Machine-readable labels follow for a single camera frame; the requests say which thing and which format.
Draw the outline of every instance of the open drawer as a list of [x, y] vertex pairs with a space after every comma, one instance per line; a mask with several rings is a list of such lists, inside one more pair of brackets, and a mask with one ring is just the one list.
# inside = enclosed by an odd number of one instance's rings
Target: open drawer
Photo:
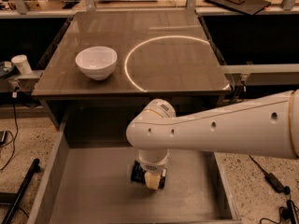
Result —
[[241, 223], [217, 154], [170, 150], [164, 189], [131, 181], [125, 131], [141, 109], [66, 112], [28, 223]]

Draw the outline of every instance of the black metal stand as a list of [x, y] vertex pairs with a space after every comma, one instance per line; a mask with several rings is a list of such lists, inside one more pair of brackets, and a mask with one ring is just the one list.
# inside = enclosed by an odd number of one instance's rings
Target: black metal stand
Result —
[[33, 160], [26, 177], [23, 179], [21, 186], [17, 193], [1, 193], [0, 192], [0, 204], [9, 204], [9, 209], [4, 217], [2, 224], [9, 224], [12, 220], [15, 212], [17, 211], [21, 198], [23, 197], [34, 173], [38, 173], [40, 170], [39, 159]]

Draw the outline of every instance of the paper cup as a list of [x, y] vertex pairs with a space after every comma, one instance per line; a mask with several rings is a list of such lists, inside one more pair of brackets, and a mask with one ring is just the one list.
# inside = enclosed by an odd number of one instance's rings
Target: paper cup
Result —
[[11, 62], [17, 66], [18, 70], [22, 75], [28, 75], [32, 73], [30, 64], [28, 63], [26, 55], [18, 55], [11, 59]]

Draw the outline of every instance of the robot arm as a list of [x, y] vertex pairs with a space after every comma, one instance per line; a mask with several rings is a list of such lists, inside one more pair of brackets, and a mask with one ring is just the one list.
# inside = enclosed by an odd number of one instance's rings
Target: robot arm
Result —
[[146, 170], [162, 170], [169, 148], [299, 158], [299, 91], [175, 115], [168, 102], [153, 100], [129, 124], [128, 141]]

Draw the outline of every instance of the bowl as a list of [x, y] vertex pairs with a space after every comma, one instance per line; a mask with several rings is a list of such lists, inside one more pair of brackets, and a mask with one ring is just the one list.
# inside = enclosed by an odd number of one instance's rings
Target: bowl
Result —
[[117, 59], [118, 55], [114, 49], [91, 47], [77, 55], [76, 64], [85, 76], [102, 80], [113, 73]]

